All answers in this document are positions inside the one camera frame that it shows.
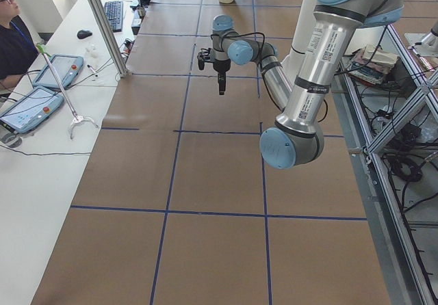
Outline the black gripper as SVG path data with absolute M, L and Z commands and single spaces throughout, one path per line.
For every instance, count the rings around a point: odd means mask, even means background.
M 231 68 L 231 60 L 215 59 L 213 63 L 213 68 L 217 72 L 218 93 L 220 95 L 224 95 L 224 93 L 226 92 L 226 73 Z

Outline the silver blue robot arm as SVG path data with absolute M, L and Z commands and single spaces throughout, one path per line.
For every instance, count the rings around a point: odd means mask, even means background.
M 233 19 L 219 15 L 212 23 L 210 49 L 198 54 L 198 65 L 212 63 L 220 93 L 232 64 L 258 65 L 274 104 L 280 109 L 274 126 L 261 134 L 259 148 L 266 163 L 288 169 L 317 159 L 324 136 L 317 114 L 354 32 L 396 22 L 404 0 L 315 0 L 315 27 L 305 43 L 303 60 L 293 79 L 266 41 L 251 40 L 234 30 Z

